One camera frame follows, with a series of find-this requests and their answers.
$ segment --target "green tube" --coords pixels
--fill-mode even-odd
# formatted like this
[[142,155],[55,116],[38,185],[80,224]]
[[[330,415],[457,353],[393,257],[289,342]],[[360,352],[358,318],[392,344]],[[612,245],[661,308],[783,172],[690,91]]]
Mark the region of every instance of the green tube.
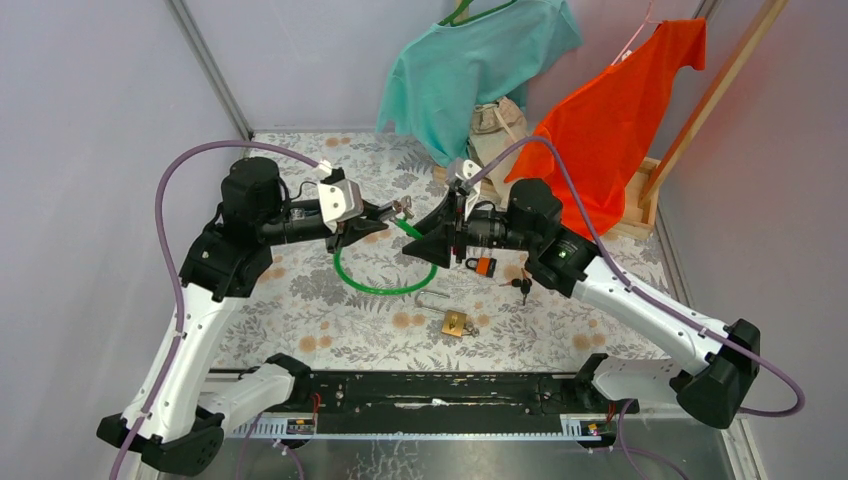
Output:
[[[415,229],[412,225],[406,223],[406,219],[398,219],[397,226],[400,227],[407,235],[412,238],[419,239],[421,238],[421,234],[418,230]],[[424,280],[416,283],[415,285],[410,285],[408,287],[401,288],[376,288],[369,287],[368,285],[362,285],[361,283],[357,283],[356,280],[350,278],[347,273],[345,273],[342,268],[342,249],[340,248],[335,255],[333,255],[333,266],[336,267],[336,273],[339,274],[339,277],[343,282],[350,285],[351,287],[359,290],[360,292],[370,293],[372,295],[406,295],[407,293],[412,293],[418,289],[424,288],[433,277],[436,276],[436,272],[439,271],[439,267],[436,265],[432,265],[430,267],[430,273],[427,274],[427,277]]]

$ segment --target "floral tablecloth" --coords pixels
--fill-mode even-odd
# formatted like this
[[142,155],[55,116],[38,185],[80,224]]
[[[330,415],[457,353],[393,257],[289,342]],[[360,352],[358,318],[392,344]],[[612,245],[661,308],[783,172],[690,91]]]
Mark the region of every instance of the floral tablecloth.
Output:
[[[360,184],[362,196],[382,204],[403,195],[420,217],[446,188],[432,180],[434,163],[412,137],[394,134],[275,134],[257,141],[326,158]],[[315,180],[299,162],[269,152],[292,194]],[[303,186],[304,198],[316,198]],[[344,250],[342,263],[358,281],[389,287],[412,284],[429,271],[400,253],[408,242],[398,228],[373,234]],[[629,271],[667,290],[660,245],[607,235],[607,248]],[[381,297],[345,285],[333,270],[324,242],[273,250],[274,264],[251,298],[235,312],[214,366],[249,367],[270,355],[292,355],[313,369],[576,371],[592,352],[625,358],[656,358],[662,352],[610,316],[534,285],[527,305],[517,288],[503,286],[521,274],[519,252],[496,251],[493,279],[464,266],[440,270],[427,289],[450,299],[427,297],[440,307],[465,312],[480,329],[476,338],[441,333],[442,316],[416,308],[412,295]]]

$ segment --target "beige cloth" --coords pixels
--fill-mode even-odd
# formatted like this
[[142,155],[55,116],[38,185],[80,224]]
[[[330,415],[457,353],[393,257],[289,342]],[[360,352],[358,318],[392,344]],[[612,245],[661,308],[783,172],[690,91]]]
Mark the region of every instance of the beige cloth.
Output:
[[[488,165],[505,148],[527,135],[527,119],[524,118],[524,113],[512,100],[501,97],[494,103],[474,107],[468,151],[473,160],[481,165]],[[520,148],[512,152],[487,176],[501,198],[502,208],[506,208],[509,189],[515,183],[504,183],[504,178],[512,170],[520,153]]]

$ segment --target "robotic arm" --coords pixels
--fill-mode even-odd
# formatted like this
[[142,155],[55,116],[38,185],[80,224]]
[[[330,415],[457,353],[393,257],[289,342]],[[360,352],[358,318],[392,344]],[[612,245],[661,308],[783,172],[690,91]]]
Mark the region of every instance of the robotic arm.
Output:
[[[308,405],[311,371],[284,355],[269,358],[224,391],[200,396],[229,315],[241,308],[271,265],[271,246],[324,239],[333,253],[388,228],[386,222],[400,213],[411,216],[408,199],[378,207],[362,200],[358,185],[341,169],[326,163],[318,168],[327,176],[318,184],[317,200],[290,199],[276,163],[267,158],[239,160],[223,180],[216,216],[191,245],[179,272],[186,306],[182,345],[129,447],[157,470],[197,475],[215,457],[226,432],[274,405]],[[505,212],[480,210],[474,208],[479,186],[464,187],[477,171],[470,161],[451,166],[445,199],[416,224],[423,237],[403,253],[449,268],[451,257],[461,262],[468,247],[528,252],[525,268],[537,283],[612,314],[671,357],[621,360],[596,354],[579,372],[581,378],[590,379],[608,400],[678,403],[707,425],[729,426],[758,367],[703,332],[710,330],[758,353],[759,330],[744,320],[726,326],[666,299],[666,305],[690,315],[704,330],[681,328],[667,312],[623,288],[594,243],[560,224],[562,204],[544,182],[518,181]],[[654,297],[663,296],[631,280]],[[171,332],[176,331],[175,317]],[[154,383],[172,354],[172,340],[173,334],[163,339],[130,405],[101,420],[99,438],[120,447],[130,435],[128,426],[157,390]]]

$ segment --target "teal t-shirt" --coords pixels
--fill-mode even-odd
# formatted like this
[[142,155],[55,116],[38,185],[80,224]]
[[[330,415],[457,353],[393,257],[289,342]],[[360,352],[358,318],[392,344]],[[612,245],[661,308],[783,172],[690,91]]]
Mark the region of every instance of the teal t-shirt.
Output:
[[526,82],[583,43],[564,0],[519,0],[456,27],[433,25],[389,72],[377,131],[390,120],[440,165],[467,158],[474,105],[508,95],[526,104]]

